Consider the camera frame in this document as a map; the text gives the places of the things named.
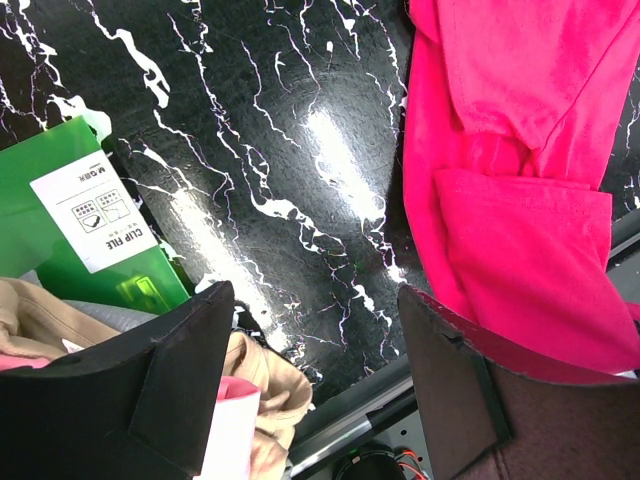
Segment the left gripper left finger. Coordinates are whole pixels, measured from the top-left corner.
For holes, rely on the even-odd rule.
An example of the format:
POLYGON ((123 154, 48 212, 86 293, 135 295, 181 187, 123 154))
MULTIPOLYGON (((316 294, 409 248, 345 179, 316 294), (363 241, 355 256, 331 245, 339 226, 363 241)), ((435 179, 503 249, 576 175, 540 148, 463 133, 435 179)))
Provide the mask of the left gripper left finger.
POLYGON ((198 476, 233 310, 233 286, 218 282, 113 339, 3 372, 2 477, 198 476))

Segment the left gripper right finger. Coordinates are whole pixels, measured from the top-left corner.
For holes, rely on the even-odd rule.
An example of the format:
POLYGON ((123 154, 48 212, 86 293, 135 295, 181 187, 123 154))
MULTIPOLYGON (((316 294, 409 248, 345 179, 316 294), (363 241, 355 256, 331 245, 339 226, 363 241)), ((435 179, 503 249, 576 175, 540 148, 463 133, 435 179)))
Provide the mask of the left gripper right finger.
POLYGON ((411 286, 398 310, 434 478, 638 478, 638 381, 533 352, 411 286))

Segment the red t shirt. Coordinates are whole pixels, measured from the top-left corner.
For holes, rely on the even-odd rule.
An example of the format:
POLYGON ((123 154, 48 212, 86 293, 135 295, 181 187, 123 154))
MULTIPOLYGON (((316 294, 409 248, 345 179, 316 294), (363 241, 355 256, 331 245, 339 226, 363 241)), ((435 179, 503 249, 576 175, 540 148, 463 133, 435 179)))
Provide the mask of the red t shirt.
POLYGON ((635 1, 413 1, 403 159, 436 298, 571 365, 639 366, 601 182, 639 55, 635 1))

